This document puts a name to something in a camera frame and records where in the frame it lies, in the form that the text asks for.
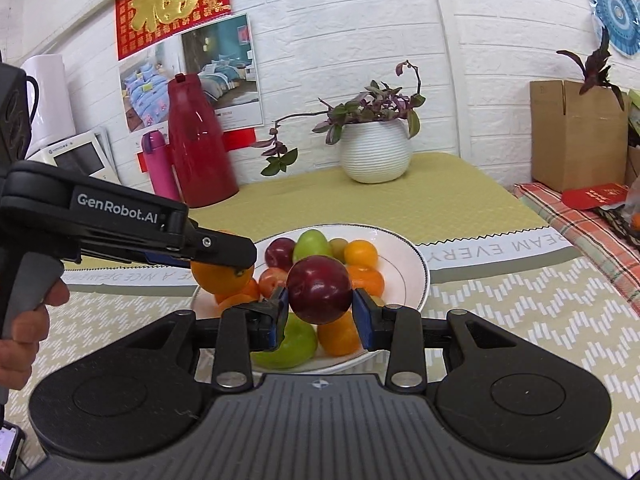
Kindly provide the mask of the person's left hand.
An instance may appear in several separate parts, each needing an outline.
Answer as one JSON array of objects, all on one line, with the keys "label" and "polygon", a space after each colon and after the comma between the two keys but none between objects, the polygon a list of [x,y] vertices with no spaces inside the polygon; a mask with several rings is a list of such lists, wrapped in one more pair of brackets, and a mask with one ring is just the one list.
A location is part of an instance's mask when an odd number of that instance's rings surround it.
[{"label": "person's left hand", "polygon": [[70,299],[66,284],[58,280],[48,291],[42,304],[22,312],[12,324],[11,337],[2,339],[0,354],[0,382],[2,387],[21,390],[32,376],[39,344],[47,339],[50,316],[47,306],[59,307]]}]

